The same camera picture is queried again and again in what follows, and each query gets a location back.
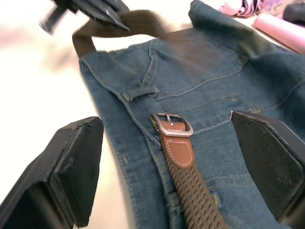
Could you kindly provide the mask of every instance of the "brown strap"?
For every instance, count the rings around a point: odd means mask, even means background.
[[[185,124],[161,121],[168,130],[185,131]],[[190,138],[160,133],[167,166],[184,208],[188,229],[228,228],[197,168]]]
[[[163,37],[167,32],[158,16],[149,10],[135,10],[121,13],[119,16],[126,22],[130,31],[121,31],[111,25],[102,24],[90,19],[72,36],[72,41],[79,58],[96,51],[92,37],[128,37],[136,34],[147,34]]]

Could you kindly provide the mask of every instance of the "metal buckle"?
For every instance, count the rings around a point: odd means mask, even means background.
[[[168,114],[168,113],[154,113],[153,115],[154,120],[156,121],[159,130],[167,135],[167,136],[175,136],[175,137],[190,137],[193,135],[194,130],[191,126],[191,124],[186,121],[183,117],[176,115],[176,114]],[[187,131],[174,131],[174,130],[168,130],[167,128],[165,128],[162,124],[161,121],[159,119],[158,116],[166,116],[167,117],[167,121],[169,121],[171,123],[171,126],[174,125],[174,123],[171,121],[170,117],[175,117],[175,118],[180,118],[186,125],[186,128],[189,129]]]

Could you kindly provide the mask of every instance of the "pink roll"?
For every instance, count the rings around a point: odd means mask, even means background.
[[[305,28],[265,13],[257,17],[254,26],[292,50],[305,54]]]

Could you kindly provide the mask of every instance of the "denim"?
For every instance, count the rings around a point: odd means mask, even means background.
[[[234,229],[279,225],[247,171],[231,110],[285,122],[305,140],[305,56],[284,50],[201,1],[193,28],[115,52],[93,52],[80,69],[129,187],[137,228],[186,228],[183,208],[150,116],[186,118],[196,164]],[[185,50],[193,55],[185,55]]]

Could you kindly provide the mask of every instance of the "table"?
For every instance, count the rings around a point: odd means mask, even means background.
[[[192,26],[188,17],[191,0],[124,2],[131,10],[148,9],[159,13],[172,31]],[[206,0],[205,3],[217,9],[224,0]],[[80,76],[71,41],[73,31],[88,18],[82,13],[68,12],[51,37],[38,26],[51,6],[48,0],[0,1],[0,202],[57,129],[98,115]],[[254,19],[237,20],[251,26]],[[98,50],[110,51],[150,39],[147,35],[137,35],[94,39],[94,43]],[[100,177],[87,228],[134,228],[127,188],[107,135],[102,145]]]

